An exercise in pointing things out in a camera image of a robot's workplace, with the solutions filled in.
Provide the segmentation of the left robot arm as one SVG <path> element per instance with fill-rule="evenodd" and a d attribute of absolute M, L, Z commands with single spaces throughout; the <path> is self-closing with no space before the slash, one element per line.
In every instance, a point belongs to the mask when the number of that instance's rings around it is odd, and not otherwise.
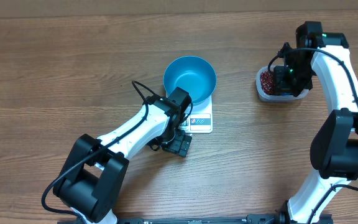
<path fill-rule="evenodd" d="M 113 222 L 112 207 L 118 198 L 129 160 L 144 146 L 185 157 L 191 137 L 180 130 L 189 93 L 177 90 L 169 97 L 149 96 L 142 109 L 111 133 L 93 138 L 80 136 L 74 143 L 53 194 L 71 209 L 75 223 Z"/>

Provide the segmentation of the blue plastic measuring scoop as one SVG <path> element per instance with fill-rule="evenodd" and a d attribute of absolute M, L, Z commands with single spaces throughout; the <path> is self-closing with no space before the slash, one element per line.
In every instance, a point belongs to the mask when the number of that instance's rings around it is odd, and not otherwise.
<path fill-rule="evenodd" d="M 291 92 L 281 92 L 279 95 L 280 96 L 293 96 L 293 94 Z"/>

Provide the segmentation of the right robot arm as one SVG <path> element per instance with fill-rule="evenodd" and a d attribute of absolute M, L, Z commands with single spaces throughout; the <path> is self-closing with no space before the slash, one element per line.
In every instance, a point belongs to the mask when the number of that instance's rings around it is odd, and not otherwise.
<path fill-rule="evenodd" d="M 312 170 L 299 191 L 277 212 L 275 223 L 332 223 L 321 212 L 341 189 L 358 179 L 358 81 L 343 33 L 324 32 L 320 22 L 296 29 L 296 47 L 284 43 L 284 64 L 269 67 L 275 96 L 297 97 L 319 79 L 329 116 L 312 140 Z"/>

